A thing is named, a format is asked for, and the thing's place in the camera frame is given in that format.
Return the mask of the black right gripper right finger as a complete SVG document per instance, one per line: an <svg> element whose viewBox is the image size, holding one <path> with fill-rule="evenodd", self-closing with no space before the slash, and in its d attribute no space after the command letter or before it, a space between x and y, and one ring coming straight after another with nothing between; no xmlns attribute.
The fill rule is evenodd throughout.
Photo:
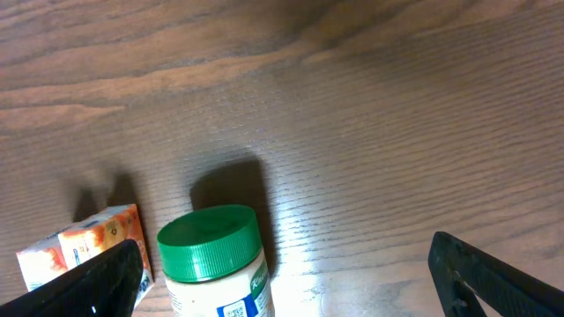
<svg viewBox="0 0 564 317"><path fill-rule="evenodd" d="M427 262L447 316L484 316L480 301L502 316L563 315L563 291L447 232L434 234Z"/></svg>

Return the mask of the orange small box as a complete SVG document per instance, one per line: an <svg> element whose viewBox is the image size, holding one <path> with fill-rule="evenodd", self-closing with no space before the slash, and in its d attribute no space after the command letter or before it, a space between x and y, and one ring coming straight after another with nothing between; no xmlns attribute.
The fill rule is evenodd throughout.
<svg viewBox="0 0 564 317"><path fill-rule="evenodd" d="M68 269L101 254L123 240L135 240L143 260L143 274L134 306L154 286L145 236L136 204L107 207L57 234Z"/></svg>
<svg viewBox="0 0 564 317"><path fill-rule="evenodd" d="M29 292L68 271L63 251L55 232L16 253L19 267Z"/></svg>

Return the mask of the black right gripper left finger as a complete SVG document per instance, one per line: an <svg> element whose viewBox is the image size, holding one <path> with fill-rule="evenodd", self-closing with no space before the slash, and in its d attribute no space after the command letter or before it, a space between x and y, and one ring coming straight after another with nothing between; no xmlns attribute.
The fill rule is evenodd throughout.
<svg viewBox="0 0 564 317"><path fill-rule="evenodd" d="M143 274L134 240L124 240L43 286L1 305L1 317L130 316Z"/></svg>

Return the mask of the green lid jar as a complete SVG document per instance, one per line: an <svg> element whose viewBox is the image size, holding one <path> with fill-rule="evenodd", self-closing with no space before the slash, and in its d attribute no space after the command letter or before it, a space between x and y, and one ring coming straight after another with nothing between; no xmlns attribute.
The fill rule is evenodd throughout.
<svg viewBox="0 0 564 317"><path fill-rule="evenodd" d="M275 315L252 208L231 204L191 212L161 228L157 241L174 315Z"/></svg>

